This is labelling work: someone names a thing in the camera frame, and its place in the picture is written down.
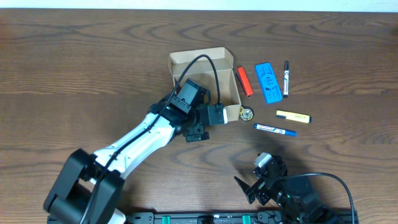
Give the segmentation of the cardboard box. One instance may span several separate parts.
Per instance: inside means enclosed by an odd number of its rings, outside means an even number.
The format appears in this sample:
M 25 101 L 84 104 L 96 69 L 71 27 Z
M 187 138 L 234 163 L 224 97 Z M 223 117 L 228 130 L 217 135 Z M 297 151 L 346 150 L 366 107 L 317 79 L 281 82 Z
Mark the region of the cardboard box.
M 233 72 L 234 58 L 227 48 L 215 47 L 169 54 L 169 69 L 173 82 L 176 83 L 188 64 L 202 54 L 207 57 L 200 57 L 188 69 L 179 86 L 190 79 L 208 89 L 211 93 L 211 103 L 220 99 L 226 108 L 228 121 L 237 121 L 241 100 Z

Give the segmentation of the correction tape dispenser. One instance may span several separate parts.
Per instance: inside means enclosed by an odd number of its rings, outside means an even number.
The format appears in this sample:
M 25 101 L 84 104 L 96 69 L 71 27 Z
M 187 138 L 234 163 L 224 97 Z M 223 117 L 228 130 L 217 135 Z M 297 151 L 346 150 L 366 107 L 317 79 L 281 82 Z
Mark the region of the correction tape dispenser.
M 245 122 L 251 121 L 254 117 L 254 110 L 248 106 L 241 106 L 239 110 L 239 118 Z

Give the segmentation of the yellow highlighter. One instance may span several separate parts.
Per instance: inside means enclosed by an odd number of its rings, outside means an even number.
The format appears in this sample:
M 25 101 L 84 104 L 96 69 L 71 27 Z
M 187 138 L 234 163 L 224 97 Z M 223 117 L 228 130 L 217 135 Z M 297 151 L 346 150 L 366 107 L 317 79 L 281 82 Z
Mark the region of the yellow highlighter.
M 291 120 L 291 121 L 297 121 L 297 122 L 301 122 L 301 123 L 311 123 L 312 122 L 312 117 L 310 115 L 295 113 L 295 112 L 291 112 L 291 111 L 277 110 L 276 117 Z

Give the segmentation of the blue plastic case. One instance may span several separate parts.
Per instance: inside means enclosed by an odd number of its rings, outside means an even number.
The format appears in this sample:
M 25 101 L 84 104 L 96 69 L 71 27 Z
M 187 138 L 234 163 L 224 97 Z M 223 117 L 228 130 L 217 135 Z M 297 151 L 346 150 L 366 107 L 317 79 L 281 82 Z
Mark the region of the blue plastic case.
M 279 84 L 271 64 L 269 62 L 257 64 L 254 66 L 254 70 L 266 103 L 271 104 L 282 101 Z

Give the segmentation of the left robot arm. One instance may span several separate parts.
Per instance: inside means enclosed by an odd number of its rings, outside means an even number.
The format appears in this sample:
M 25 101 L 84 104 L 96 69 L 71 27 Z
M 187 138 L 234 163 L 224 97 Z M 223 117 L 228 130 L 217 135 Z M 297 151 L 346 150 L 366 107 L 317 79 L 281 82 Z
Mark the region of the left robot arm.
M 82 149 L 66 160 L 43 208 L 56 223 L 125 223 L 116 207 L 125 180 L 175 136 L 187 142 L 209 138 L 205 127 L 226 124 L 222 102 L 210 104 L 209 90 L 187 80 L 178 93 L 164 96 L 144 120 L 118 141 L 92 154 Z

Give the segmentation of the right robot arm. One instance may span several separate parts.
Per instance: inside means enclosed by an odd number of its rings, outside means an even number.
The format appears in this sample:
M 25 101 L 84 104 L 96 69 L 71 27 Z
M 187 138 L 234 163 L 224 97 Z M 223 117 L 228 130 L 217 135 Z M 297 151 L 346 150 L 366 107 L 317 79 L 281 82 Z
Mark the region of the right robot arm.
M 266 205 L 274 201 L 283 211 L 284 223 L 343 222 L 336 212 L 322 203 L 308 177 L 288 175 L 280 156 L 263 152 L 258 155 L 254 165 L 253 173 L 257 177 L 255 184 L 248 185 L 234 177 L 250 204 L 258 201 Z

